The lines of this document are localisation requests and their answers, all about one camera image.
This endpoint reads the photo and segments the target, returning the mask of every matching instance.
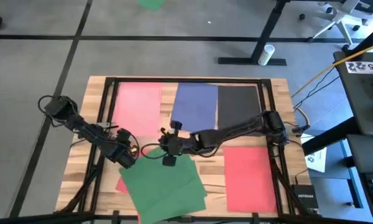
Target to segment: white cylinder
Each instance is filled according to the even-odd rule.
[[[262,51],[261,56],[259,58],[259,61],[258,61],[259,65],[267,65],[269,59],[272,57],[274,52],[275,52],[275,47],[270,44],[267,44],[264,47],[264,50]]]

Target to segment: black base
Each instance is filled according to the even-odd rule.
[[[258,65],[258,63],[253,62],[251,58],[234,58],[234,57],[219,57],[218,63],[221,65]],[[286,59],[282,59],[282,58],[269,59],[269,62],[267,65],[287,66]]]

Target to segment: blue paper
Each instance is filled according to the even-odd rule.
[[[205,83],[179,83],[172,120],[182,123],[182,130],[213,129],[216,122],[218,87]]]

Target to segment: desk leg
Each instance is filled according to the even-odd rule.
[[[351,117],[337,126],[325,131],[303,144],[304,155],[309,155],[320,149],[345,139],[347,134],[360,134],[354,117]]]
[[[276,6],[274,7],[274,10],[272,10],[264,27],[264,30],[261,33],[260,39],[257,42],[257,45],[250,58],[220,57],[218,58],[218,63],[226,65],[258,65],[261,53],[264,50],[264,47],[267,44],[269,37],[276,26],[276,23],[278,23],[280,15],[282,15],[282,11],[286,5],[286,2],[290,2],[290,0],[277,0]],[[286,66],[287,64],[285,59],[272,58],[268,61],[267,65]]]

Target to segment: green cloth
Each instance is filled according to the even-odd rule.
[[[148,153],[162,155],[161,149]],[[206,190],[191,157],[177,157],[174,167],[162,165],[161,159],[140,158],[129,169],[120,169],[142,224],[206,209]]]
[[[164,3],[164,0],[139,0],[138,4],[149,10],[156,11]]]

